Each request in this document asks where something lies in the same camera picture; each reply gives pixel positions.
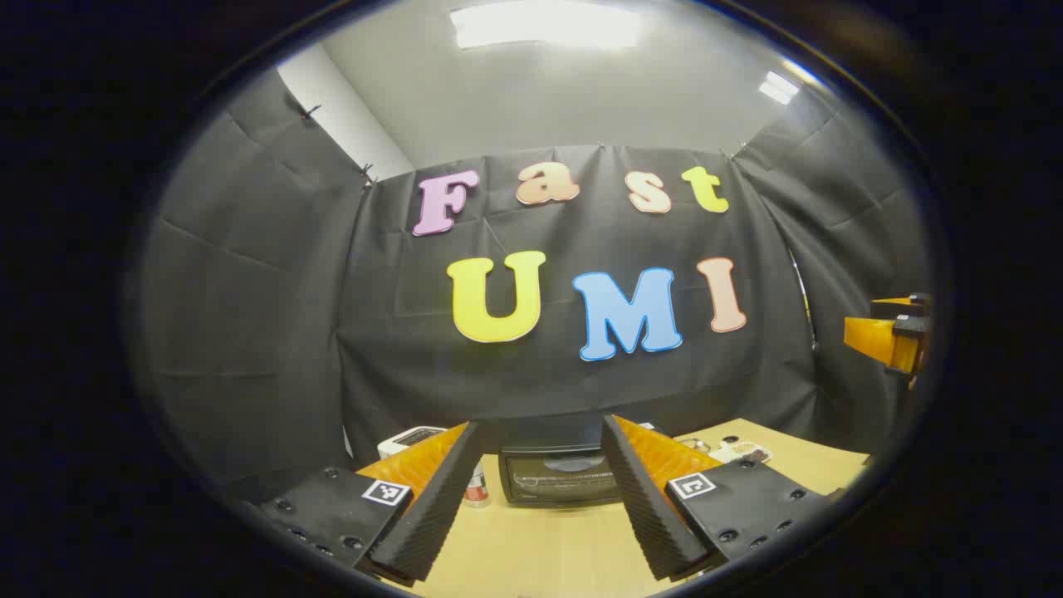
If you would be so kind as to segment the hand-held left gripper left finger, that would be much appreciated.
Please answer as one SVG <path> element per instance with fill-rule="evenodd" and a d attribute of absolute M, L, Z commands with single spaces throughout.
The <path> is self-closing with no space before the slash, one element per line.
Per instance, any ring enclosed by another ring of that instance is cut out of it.
<path fill-rule="evenodd" d="M 362 463 L 345 451 L 242 480 L 242 506 L 271 541 L 331 576 L 414 584 L 428 579 L 483 456 L 466 421 Z"/>

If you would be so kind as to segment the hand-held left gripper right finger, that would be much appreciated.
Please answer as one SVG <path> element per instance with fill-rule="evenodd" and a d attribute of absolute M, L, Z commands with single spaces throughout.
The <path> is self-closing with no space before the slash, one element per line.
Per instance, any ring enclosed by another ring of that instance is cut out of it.
<path fill-rule="evenodd" d="M 767 466 L 760 449 L 718 459 L 612 414 L 601 421 L 601 450 L 656 579 L 680 581 L 742 559 L 830 503 Z"/>

